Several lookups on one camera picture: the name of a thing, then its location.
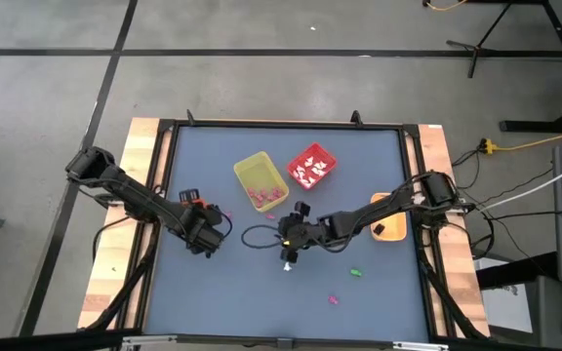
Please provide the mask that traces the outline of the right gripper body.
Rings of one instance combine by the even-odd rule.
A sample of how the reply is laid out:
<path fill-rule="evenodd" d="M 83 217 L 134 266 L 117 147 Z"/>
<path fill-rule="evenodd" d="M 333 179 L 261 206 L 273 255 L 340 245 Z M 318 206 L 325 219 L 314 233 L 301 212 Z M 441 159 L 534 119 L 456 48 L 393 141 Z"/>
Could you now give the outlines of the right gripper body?
<path fill-rule="evenodd" d="M 281 238 L 281 259 L 286 263 L 296 263 L 300 250 L 316 246 L 320 236 L 320 226 L 305 219 L 310 213 L 310 206 L 302 201 L 295 203 L 294 210 L 280 218 L 278 233 Z"/>

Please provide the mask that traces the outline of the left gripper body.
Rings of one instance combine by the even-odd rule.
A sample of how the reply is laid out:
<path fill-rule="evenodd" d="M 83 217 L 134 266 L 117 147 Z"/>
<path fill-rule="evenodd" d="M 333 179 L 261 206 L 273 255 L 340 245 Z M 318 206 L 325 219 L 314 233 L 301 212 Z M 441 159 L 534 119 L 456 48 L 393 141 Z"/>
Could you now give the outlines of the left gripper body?
<path fill-rule="evenodd" d="M 199 191 L 195 188 L 181 191 L 179 199 L 181 194 L 200 197 Z M 183 206 L 183 212 L 180 215 L 181 237 L 186 242 L 186 247 L 193 254 L 203 254 L 210 257 L 220 248 L 226 234 L 216 228 L 223 222 L 223 214 L 220 208 L 217 205 L 206 203 L 209 205 L 207 210 L 194 206 Z"/>

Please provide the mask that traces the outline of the orange round bowl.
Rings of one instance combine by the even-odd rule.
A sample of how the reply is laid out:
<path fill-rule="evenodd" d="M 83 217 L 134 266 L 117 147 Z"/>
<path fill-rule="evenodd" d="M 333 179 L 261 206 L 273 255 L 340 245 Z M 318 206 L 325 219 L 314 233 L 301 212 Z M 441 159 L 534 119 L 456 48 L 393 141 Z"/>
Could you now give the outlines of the orange round bowl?
<path fill-rule="evenodd" d="M 196 208 L 200 208 L 202 210 L 207 210 L 209 205 L 206 201 L 198 196 L 190 196 L 188 194 L 181 194 L 180 195 L 180 203 L 183 206 L 194 206 Z"/>

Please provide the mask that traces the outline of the yellow translucent bin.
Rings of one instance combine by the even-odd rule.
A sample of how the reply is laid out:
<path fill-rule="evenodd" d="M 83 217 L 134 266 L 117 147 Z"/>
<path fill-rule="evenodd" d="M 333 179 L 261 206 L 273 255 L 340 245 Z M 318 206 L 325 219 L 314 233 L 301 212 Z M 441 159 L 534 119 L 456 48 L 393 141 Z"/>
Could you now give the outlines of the yellow translucent bin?
<path fill-rule="evenodd" d="M 271 158 L 264 151 L 257 152 L 237 162 L 233 166 L 233 171 L 245 190 L 251 204 L 259 213 L 269 212 L 274 207 L 280 205 L 289 196 L 290 190 L 287 183 L 280 175 Z M 263 206 L 257 206 L 256 202 L 258 199 L 254 196 L 249 196 L 247 192 L 249 188 L 254 188 L 259 194 L 262 189 L 265 189 L 267 191 L 267 196 L 273 196 L 275 201 L 269 202 L 266 200 L 267 196 L 261 196 L 261 199 L 264 200 L 264 204 Z M 286 195 L 279 199 L 278 195 L 273 194 L 273 188 L 280 189 L 280 192 L 285 192 Z"/>

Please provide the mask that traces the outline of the red slotted basket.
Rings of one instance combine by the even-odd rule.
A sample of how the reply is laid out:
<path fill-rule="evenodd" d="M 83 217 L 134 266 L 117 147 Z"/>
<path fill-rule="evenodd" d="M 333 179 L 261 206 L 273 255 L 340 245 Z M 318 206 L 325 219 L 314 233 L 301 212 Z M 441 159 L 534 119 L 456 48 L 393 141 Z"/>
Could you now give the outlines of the red slotted basket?
<path fill-rule="evenodd" d="M 313 158 L 313 164 L 311 166 L 306 167 L 304 162 L 307 158 Z M 315 164 L 318 162 L 322 162 L 328 165 L 327 170 L 318 169 L 315 167 Z M 318 182 L 324 179 L 328 173 L 330 173 L 337 165 L 337 160 L 335 156 L 326 150 L 320 143 L 313 142 L 311 143 L 302 153 L 296 156 L 294 159 L 290 161 L 287 165 L 286 170 L 289 173 L 290 177 L 295 180 L 304 190 L 309 190 L 313 188 Z M 305 180 L 300 179 L 300 174 L 296 172 L 296 168 L 301 167 L 304 169 L 303 175 Z M 316 175 L 312 172 L 312 169 L 315 168 L 320 170 L 321 175 Z M 307 184 L 307 180 L 309 178 L 314 179 L 313 185 L 309 186 Z"/>

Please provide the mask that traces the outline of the black floor beam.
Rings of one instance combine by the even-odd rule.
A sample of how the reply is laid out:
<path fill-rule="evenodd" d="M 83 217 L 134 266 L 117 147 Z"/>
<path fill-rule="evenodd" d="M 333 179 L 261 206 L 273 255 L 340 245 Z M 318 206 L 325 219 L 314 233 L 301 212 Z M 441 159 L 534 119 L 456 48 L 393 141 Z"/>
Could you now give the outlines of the black floor beam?
<path fill-rule="evenodd" d="M 557 252 L 539 254 L 476 272 L 481 290 L 533 282 L 540 276 L 560 280 Z"/>

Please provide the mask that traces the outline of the white box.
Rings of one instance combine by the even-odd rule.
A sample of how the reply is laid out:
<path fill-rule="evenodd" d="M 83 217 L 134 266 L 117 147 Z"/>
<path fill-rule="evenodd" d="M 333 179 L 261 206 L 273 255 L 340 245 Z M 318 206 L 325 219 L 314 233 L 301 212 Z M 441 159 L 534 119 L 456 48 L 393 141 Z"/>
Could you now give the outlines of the white box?
<path fill-rule="evenodd" d="M 524 284 L 484 290 L 481 293 L 490 326 L 518 332 L 533 332 Z"/>

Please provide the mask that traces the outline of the black tripod stand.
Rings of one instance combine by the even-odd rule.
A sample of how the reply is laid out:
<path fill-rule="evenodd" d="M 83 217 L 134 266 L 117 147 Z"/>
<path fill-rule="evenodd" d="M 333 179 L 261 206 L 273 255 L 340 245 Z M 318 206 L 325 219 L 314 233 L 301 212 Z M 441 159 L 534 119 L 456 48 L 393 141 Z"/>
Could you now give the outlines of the black tripod stand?
<path fill-rule="evenodd" d="M 505 1 L 505 5 L 504 5 L 503 9 L 501 10 L 500 14 L 496 17 L 496 19 L 493 21 L 491 26 L 487 29 L 487 31 L 481 37 L 481 39 L 478 41 L 477 44 L 469 45 L 469 44 L 465 44 L 465 43 L 461 43 L 461 42 L 457 42 L 457 41 L 453 41 L 453 40 L 447 40 L 446 41 L 446 44 L 448 46 L 461 48 L 461 49 L 464 49 L 465 51 L 471 52 L 471 59 L 470 59 L 468 70 L 467 70 L 467 78 L 468 79 L 471 79 L 474 76 L 477 61 L 480 58 L 480 56 L 483 53 L 486 52 L 486 49 L 483 48 L 484 43 L 490 37 L 492 32 L 498 26 L 498 24 L 500 23 L 500 21 L 502 20 L 502 18 L 504 17 L 504 15 L 510 9 L 510 7 L 512 6 L 512 4 L 514 2 L 514 0 L 500 0 L 500 1 L 501 2 Z"/>

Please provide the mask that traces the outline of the mustard yellow handled bin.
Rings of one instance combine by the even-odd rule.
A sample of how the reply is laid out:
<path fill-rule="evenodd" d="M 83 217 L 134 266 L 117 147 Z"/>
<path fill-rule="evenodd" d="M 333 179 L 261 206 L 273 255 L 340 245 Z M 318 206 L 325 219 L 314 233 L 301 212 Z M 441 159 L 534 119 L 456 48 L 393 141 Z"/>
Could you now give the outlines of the mustard yellow handled bin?
<path fill-rule="evenodd" d="M 384 231 L 380 235 L 374 232 L 378 224 L 384 226 Z M 398 213 L 380 219 L 370 225 L 370 230 L 373 239 L 378 242 L 402 241 L 407 236 L 407 215 L 405 213 Z"/>

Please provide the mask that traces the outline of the black table frame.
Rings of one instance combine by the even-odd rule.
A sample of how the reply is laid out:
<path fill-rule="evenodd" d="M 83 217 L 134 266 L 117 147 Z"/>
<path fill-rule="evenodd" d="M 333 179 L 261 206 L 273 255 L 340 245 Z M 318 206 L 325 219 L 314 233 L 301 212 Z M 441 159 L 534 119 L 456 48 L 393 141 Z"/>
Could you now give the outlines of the black table frame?
<path fill-rule="evenodd" d="M 360 124 L 353 115 L 348 122 L 309 122 L 274 120 L 198 120 L 198 127 L 253 127 L 298 130 L 350 130 L 366 132 L 370 124 Z M 119 161 L 120 166 L 134 179 L 146 180 L 159 191 L 168 185 L 171 157 L 177 150 L 177 138 L 187 121 L 179 119 L 135 118 L 132 120 Z M 403 156 L 410 162 L 409 168 L 416 175 L 434 170 L 451 174 L 451 160 L 447 150 L 445 133 L 440 125 L 397 124 L 393 127 L 403 137 Z M 123 212 L 108 211 L 105 222 L 107 230 L 98 243 L 99 257 L 94 262 L 78 324 L 90 325 L 99 317 L 117 294 L 135 265 L 141 260 L 141 252 L 147 246 L 151 228 L 128 219 L 116 221 Z M 443 287 L 448 290 L 469 323 L 480 333 L 488 335 L 484 304 L 480 288 L 472 273 L 472 253 L 463 232 L 463 219 L 458 214 L 450 217 L 452 226 L 444 228 L 437 239 L 432 240 L 425 252 L 428 261 L 438 273 Z"/>

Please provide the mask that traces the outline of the silver aluminium bracket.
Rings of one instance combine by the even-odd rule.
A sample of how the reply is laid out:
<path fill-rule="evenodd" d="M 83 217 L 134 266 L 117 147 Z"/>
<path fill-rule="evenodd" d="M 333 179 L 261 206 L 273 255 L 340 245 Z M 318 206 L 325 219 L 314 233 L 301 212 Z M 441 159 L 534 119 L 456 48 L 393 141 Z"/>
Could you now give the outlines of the silver aluminium bracket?
<path fill-rule="evenodd" d="M 417 343 L 408 341 L 393 341 L 392 348 L 403 351 L 450 351 L 448 345 L 434 343 Z"/>
<path fill-rule="evenodd" d="M 148 344 L 171 343 L 176 342 L 178 337 L 175 334 L 165 335 L 133 335 L 122 339 L 122 345 L 125 346 L 142 346 Z"/>

